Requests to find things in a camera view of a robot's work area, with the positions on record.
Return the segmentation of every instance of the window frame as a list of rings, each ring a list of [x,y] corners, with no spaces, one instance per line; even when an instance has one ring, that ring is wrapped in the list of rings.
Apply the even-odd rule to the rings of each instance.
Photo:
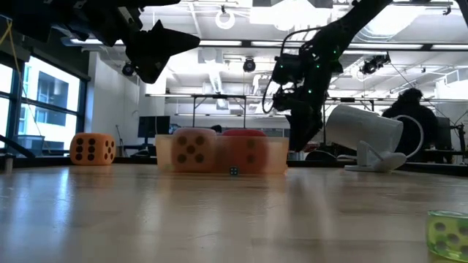
[[[49,64],[51,66],[54,66],[57,69],[60,69],[60,70],[62,70],[64,72],[66,72],[67,74],[71,74],[72,76],[77,77],[79,79],[80,84],[79,84],[79,90],[78,90],[78,107],[77,107],[76,111],[68,110],[67,108],[63,108],[63,107],[55,106],[55,105],[52,105],[52,104],[40,102],[40,101],[38,101],[36,99],[27,99],[27,98],[23,97],[23,89],[20,86],[20,84],[21,84],[20,74],[18,73],[16,68],[13,68],[10,93],[0,91],[0,97],[8,99],[10,101],[10,106],[9,106],[9,110],[8,110],[8,113],[7,113],[8,121],[7,121],[7,132],[6,132],[5,137],[7,137],[9,139],[12,139],[13,136],[15,136],[16,134],[19,134],[18,130],[19,130],[19,125],[20,125],[21,121],[24,121],[25,122],[24,125],[26,126],[26,120],[20,118],[21,117],[20,113],[21,113],[21,105],[22,104],[30,104],[31,106],[37,106],[37,107],[40,107],[40,108],[43,108],[43,109],[46,109],[46,110],[52,110],[52,111],[58,112],[58,113],[75,115],[76,116],[75,133],[83,132],[84,131],[84,123],[85,123],[85,111],[86,111],[86,92],[87,92],[87,88],[88,88],[89,79],[83,78],[81,76],[77,76],[76,74],[73,74],[72,72],[70,72],[68,70],[62,69],[57,64],[51,63],[50,61],[48,61],[47,59],[42,58],[41,56],[36,56],[36,54],[34,54],[34,53],[31,54],[31,57],[39,59],[39,60],[41,60],[41,61],[43,61],[43,62],[45,62],[45,63],[47,63],[47,64]],[[18,63],[19,63],[20,70],[21,70],[21,76],[23,76],[25,71],[28,70],[27,69],[28,66],[26,66],[26,63],[24,61],[18,61]],[[5,65],[5,66],[11,67],[9,64],[6,64],[6,63],[2,63],[2,64]],[[28,88],[28,85],[29,85],[28,82],[23,83],[23,86],[26,89]]]

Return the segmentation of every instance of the wooden table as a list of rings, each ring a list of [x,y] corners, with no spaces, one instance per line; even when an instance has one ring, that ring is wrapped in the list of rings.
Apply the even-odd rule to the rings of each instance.
[[[1,175],[0,262],[445,262],[427,251],[426,212],[468,212],[468,180],[442,175],[155,169]]]

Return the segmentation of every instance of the red die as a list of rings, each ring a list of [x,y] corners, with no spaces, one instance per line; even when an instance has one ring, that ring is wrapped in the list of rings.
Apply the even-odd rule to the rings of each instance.
[[[249,129],[228,130],[226,157],[230,166],[241,174],[259,174],[268,162],[268,138],[262,131]]]
[[[175,172],[211,172],[214,168],[216,132],[182,128],[173,134],[171,162]]]

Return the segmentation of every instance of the clear plastic container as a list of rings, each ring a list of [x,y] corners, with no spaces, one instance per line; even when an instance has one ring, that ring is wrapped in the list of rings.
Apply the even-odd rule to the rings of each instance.
[[[278,175],[287,169],[287,138],[216,136],[209,147],[197,145],[195,140],[184,141],[183,147],[179,142],[173,135],[156,136],[159,171]]]

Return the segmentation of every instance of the green translucent cube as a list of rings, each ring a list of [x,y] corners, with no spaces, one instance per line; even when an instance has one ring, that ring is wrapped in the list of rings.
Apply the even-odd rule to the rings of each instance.
[[[468,214],[429,211],[427,246],[439,256],[468,262]]]

